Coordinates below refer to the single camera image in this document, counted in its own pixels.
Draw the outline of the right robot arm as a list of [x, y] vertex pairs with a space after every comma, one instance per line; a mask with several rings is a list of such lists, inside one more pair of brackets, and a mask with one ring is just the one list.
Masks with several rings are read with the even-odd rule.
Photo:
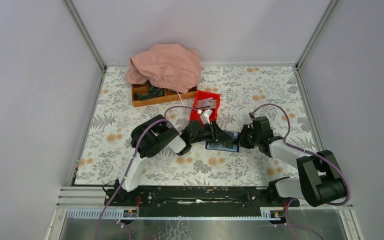
[[312, 152], [275, 136], [265, 116], [255, 117], [244, 125], [233, 143], [241, 148], [258, 150], [267, 157], [282, 160], [298, 171], [298, 178], [282, 177], [267, 186], [267, 201], [273, 206], [285, 200], [303, 199], [310, 206], [340, 206], [350, 200], [348, 182], [329, 150]]

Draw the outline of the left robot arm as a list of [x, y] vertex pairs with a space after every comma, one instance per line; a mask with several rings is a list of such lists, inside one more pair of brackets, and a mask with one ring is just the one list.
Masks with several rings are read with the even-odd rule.
[[166, 147], [182, 156], [191, 150], [192, 144], [199, 142], [232, 148], [235, 139], [214, 121], [201, 124], [197, 120], [192, 120], [182, 131], [178, 131], [161, 114], [137, 126], [130, 137], [130, 144], [134, 148], [133, 156], [123, 176], [118, 179], [119, 189], [115, 196], [124, 206], [132, 204], [135, 200], [134, 190], [139, 186], [147, 158], [156, 156]]

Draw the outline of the navy blue card holder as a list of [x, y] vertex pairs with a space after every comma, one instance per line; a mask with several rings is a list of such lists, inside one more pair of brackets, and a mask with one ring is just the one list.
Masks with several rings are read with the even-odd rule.
[[235, 132], [235, 131], [224, 131], [224, 132], [231, 137], [231, 140], [225, 141], [225, 142], [213, 142], [213, 143], [206, 141], [205, 149], [238, 153], [240, 148], [238, 145], [233, 144], [233, 141], [236, 140], [236, 138], [239, 136], [239, 132]]

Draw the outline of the grey card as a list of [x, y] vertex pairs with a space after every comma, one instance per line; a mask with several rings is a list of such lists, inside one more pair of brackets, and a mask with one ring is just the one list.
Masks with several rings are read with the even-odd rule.
[[215, 109], [217, 107], [218, 100], [215, 98], [199, 99], [196, 104], [197, 109]]

